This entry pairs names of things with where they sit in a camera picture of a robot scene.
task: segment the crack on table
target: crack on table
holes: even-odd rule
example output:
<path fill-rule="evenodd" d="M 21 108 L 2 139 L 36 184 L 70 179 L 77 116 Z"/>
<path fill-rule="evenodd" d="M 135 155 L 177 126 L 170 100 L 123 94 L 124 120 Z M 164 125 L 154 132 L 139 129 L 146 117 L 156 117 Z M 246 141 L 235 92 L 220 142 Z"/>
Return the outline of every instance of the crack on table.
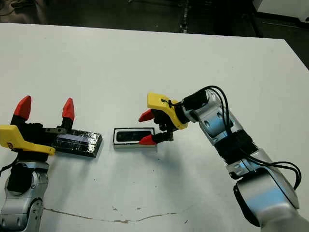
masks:
<path fill-rule="evenodd" d="M 144 217 L 138 220 L 105 220 L 105 219 L 97 219 L 97 218 L 90 218 L 90 217 L 85 217 L 85 216 L 81 216 L 81 215 L 77 215 L 77 214 L 70 214 L 70 213 L 66 213 L 66 212 L 62 212 L 62 211 L 58 211 L 55 209 L 48 209 L 48 208 L 44 208 L 44 210 L 53 212 L 53 213 L 58 213 L 58 214 L 64 214 L 64 215 L 68 215 L 68 216 L 72 216 L 72 217 L 78 217 L 78 218 L 83 218 L 83 219 L 87 219 L 87 220 L 95 220 L 95 221 L 106 221 L 106 222 L 119 222 L 119 223 L 123 223 L 123 224 L 128 224 L 129 222 L 140 222 L 143 220 L 147 220 L 150 218 L 155 218 L 155 217 L 162 217 L 162 216 L 166 216 L 166 215 L 176 215 L 177 213 L 165 213 L 165 214 L 156 214 L 156 215 L 151 215 L 148 217 Z"/>

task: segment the dark background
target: dark background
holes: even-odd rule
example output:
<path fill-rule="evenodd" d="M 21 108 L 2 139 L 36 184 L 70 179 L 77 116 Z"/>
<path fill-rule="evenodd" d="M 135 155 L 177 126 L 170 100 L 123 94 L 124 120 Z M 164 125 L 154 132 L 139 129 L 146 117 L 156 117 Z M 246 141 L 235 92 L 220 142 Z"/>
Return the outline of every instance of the dark background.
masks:
<path fill-rule="evenodd" d="M 285 39 L 309 68 L 309 23 L 257 13 L 251 0 L 0 0 L 7 13 L 0 22 Z"/>

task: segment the white tabletop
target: white tabletop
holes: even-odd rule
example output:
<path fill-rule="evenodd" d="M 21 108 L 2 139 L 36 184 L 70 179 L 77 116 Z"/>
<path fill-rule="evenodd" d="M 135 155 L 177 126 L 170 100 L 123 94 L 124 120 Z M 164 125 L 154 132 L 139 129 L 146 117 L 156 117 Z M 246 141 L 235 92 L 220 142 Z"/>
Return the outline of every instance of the white tabletop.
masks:
<path fill-rule="evenodd" d="M 0 33 L 0 123 L 9 124 L 29 94 L 29 122 L 55 127 L 73 97 L 73 128 L 104 140 L 96 159 L 49 158 L 44 206 L 63 213 L 45 210 L 42 232 L 259 231 L 243 217 L 235 181 L 198 124 L 157 150 L 113 149 L 114 128 L 156 127 L 138 122 L 148 91 L 181 100 L 207 85 L 223 88 L 274 161 L 301 168 L 299 211 L 309 218 L 309 72 L 284 40 L 18 24 L 0 24 Z M 16 156 L 0 153 L 0 166 Z M 293 184 L 294 174 L 283 172 Z M 4 199 L 2 189 L 0 205 Z"/>

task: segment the red fingertip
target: red fingertip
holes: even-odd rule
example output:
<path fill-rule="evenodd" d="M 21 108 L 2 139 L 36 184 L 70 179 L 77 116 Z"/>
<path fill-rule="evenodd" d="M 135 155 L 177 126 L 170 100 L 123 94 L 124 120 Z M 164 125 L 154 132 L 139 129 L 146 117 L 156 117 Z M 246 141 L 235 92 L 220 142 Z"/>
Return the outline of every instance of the red fingertip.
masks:
<path fill-rule="evenodd" d="M 156 142 L 153 141 L 153 136 L 147 135 L 145 137 L 143 137 L 140 141 L 139 141 L 140 145 L 156 145 Z"/>
<path fill-rule="evenodd" d="M 142 113 L 140 118 L 139 118 L 139 122 L 144 122 L 144 121 L 148 121 L 153 119 L 155 116 L 154 114 L 151 112 L 151 109 L 147 110 L 146 112 Z"/>
<path fill-rule="evenodd" d="M 31 111 L 31 96 L 25 96 L 17 105 L 14 115 L 28 119 Z"/>
<path fill-rule="evenodd" d="M 69 98 L 65 103 L 62 111 L 62 117 L 68 117 L 74 121 L 75 114 L 74 114 L 74 104 L 72 98 Z"/>

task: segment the black cable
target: black cable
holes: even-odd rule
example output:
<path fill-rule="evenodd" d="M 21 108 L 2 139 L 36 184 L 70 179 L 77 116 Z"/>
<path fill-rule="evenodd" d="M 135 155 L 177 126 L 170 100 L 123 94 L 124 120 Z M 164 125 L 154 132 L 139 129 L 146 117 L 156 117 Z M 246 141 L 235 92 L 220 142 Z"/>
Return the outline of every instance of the black cable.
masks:
<path fill-rule="evenodd" d="M 220 96 L 220 94 L 215 90 L 215 89 L 219 90 L 220 93 L 222 94 L 223 98 L 224 98 L 224 101 L 225 101 L 225 108 L 226 108 L 226 119 L 224 117 L 224 105 L 223 105 L 223 100 Z M 218 98 L 220 99 L 221 101 L 221 106 L 222 106 L 222 113 L 223 113 L 223 123 L 225 125 L 225 130 L 226 132 L 228 133 L 228 135 L 232 134 L 232 131 L 231 131 L 231 128 L 230 128 L 230 119 L 229 119 L 229 109 L 228 109 L 228 101 L 227 101 L 227 97 L 225 95 L 225 93 L 223 92 L 223 90 L 217 86 L 206 86 L 202 89 L 200 89 L 199 91 L 205 91 L 205 90 L 208 90 L 210 89 L 211 91 L 213 91 L 214 93 L 217 94 Z M 288 169 L 288 170 L 292 170 L 293 172 L 295 172 L 295 175 L 296 175 L 296 180 L 295 180 L 295 184 L 294 184 L 294 190 L 297 189 L 297 187 L 299 186 L 300 182 L 301 182 L 301 179 L 302 179 L 302 175 L 301 175 L 301 171 L 300 169 L 293 163 L 291 162 L 287 162 L 287 161 L 279 161 L 279 162 L 273 162 L 273 163 L 269 163 L 269 162 L 265 162 L 265 161 L 262 161 L 262 160 L 259 160 L 257 158 L 254 158 L 252 156 L 250 156 L 249 154 L 247 154 L 244 150 L 242 150 L 240 148 L 240 150 L 243 152 L 244 156 L 250 160 L 251 162 L 253 163 L 256 163 L 260 166 L 271 166 L 271 167 L 276 167 L 276 168 L 284 168 L 284 169 Z M 292 168 L 292 167 L 289 167 L 289 166 L 285 166 L 285 165 L 279 165 L 279 164 L 289 164 L 289 165 L 292 165 L 293 167 L 295 168 Z"/>
<path fill-rule="evenodd" d="M 259 160 L 257 158 L 254 158 L 250 155 L 248 155 L 244 150 L 242 150 L 240 148 L 240 150 L 243 152 L 244 156 L 249 159 L 251 162 L 253 163 L 256 163 L 260 166 L 271 166 L 271 167 L 276 167 L 276 168 L 284 168 L 284 169 L 289 169 L 289 170 L 292 170 L 293 172 L 295 172 L 295 175 L 296 175 L 296 180 L 295 180 L 295 184 L 294 184 L 294 190 L 297 189 L 297 187 L 299 186 L 300 182 L 301 182 L 301 172 L 300 172 L 300 169 L 293 163 L 291 162 L 287 162 L 287 161 L 279 161 L 279 162 L 273 162 L 273 163 L 269 163 L 269 162 L 265 162 L 265 161 L 262 161 L 262 160 Z M 290 164 L 292 166 L 294 166 L 295 168 L 292 168 L 292 167 L 289 167 L 289 166 L 284 166 L 284 165 L 278 165 L 279 163 L 286 163 L 286 164 Z"/>
<path fill-rule="evenodd" d="M 226 119 L 225 119 L 225 116 L 224 116 L 224 105 L 223 105 L 223 100 L 222 100 L 220 94 L 219 94 L 216 90 L 214 90 L 213 88 L 211 88 L 211 90 L 212 90 L 213 92 L 215 92 L 215 93 L 217 94 L 218 98 L 220 99 L 221 107 L 222 107 L 223 124 L 224 124 L 225 130 L 226 130 L 226 129 L 227 129 L 227 124 L 226 124 Z"/>
<path fill-rule="evenodd" d="M 4 167 L 1 168 L 0 170 L 0 177 L 1 177 L 1 173 L 9 168 L 12 168 L 12 166 L 17 162 L 17 157 L 14 159 L 14 161 L 12 163 L 10 163 L 9 165 L 6 165 Z"/>
<path fill-rule="evenodd" d="M 223 92 L 223 90 L 218 87 L 218 86 L 206 86 L 202 89 L 200 89 L 199 91 L 205 91 L 207 89 L 213 89 L 213 88 L 216 88 L 217 90 L 219 90 L 224 98 L 224 101 L 225 101 L 225 107 L 226 107 L 226 132 L 228 135 L 231 135 L 232 134 L 232 131 L 231 131 L 231 127 L 230 127 L 230 116 L 229 116 L 229 109 L 228 109 L 228 102 L 227 102 L 227 97 L 225 95 L 225 93 Z"/>

